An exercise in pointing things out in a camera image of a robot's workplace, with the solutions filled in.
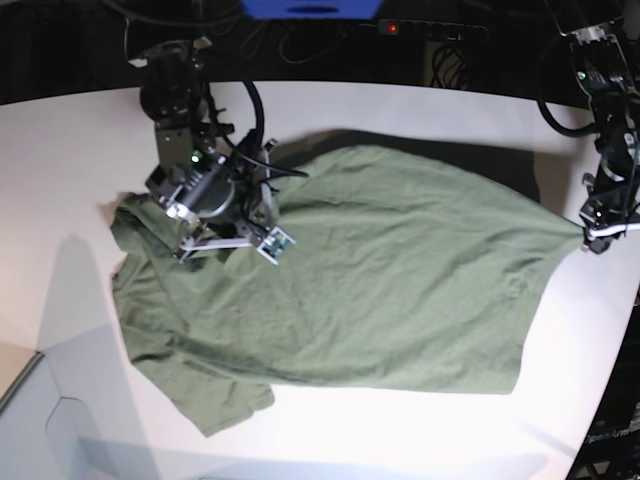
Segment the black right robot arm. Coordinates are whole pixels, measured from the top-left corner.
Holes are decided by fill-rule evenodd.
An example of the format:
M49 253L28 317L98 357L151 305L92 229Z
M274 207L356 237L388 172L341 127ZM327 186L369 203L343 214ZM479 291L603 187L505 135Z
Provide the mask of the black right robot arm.
M145 182L153 201L179 225L179 261L218 250L254 248L278 264L294 238L274 218L272 181L302 171L274 165L276 143L264 139L264 107L246 83L255 126L239 144L220 114L195 42L172 40L141 52L135 64L148 74L140 90L154 123L158 165Z

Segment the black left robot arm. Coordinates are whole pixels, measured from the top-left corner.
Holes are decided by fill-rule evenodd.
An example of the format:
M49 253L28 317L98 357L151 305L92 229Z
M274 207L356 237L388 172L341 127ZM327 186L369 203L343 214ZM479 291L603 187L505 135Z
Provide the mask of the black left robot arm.
M599 255L612 242L639 229L639 59L627 37L619 1L548 1L558 34L541 54L544 62L559 43L569 47L574 78L586 96L593 121L580 128L561 125L543 95L537 105L546 123L569 138L593 135L600 156L597 172L582 178L587 199L580 209L583 246Z

